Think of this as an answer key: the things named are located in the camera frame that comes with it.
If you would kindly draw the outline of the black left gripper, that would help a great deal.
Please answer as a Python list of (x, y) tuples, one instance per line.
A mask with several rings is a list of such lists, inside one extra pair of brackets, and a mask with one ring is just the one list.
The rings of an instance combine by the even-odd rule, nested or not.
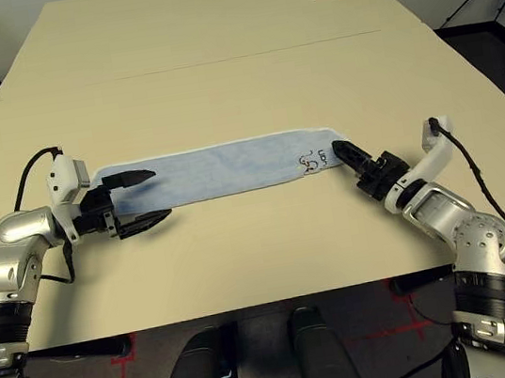
[(155, 171), (127, 170), (103, 176), (103, 186), (86, 191), (79, 203), (79, 215), (72, 222), (79, 237), (94, 232), (107, 232), (110, 237), (119, 236), (121, 240), (131, 238), (161, 223), (171, 210), (161, 210), (137, 215), (131, 222), (121, 224), (115, 217), (110, 189), (129, 188), (153, 178)]

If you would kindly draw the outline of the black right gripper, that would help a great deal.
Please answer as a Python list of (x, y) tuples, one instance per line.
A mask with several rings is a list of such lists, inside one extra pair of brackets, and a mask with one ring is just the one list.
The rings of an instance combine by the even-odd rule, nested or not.
[(356, 186), (375, 200), (383, 201), (391, 187), (409, 171), (409, 165), (391, 152), (383, 151), (373, 161), (348, 140), (335, 140), (331, 145), (336, 157), (359, 176)]

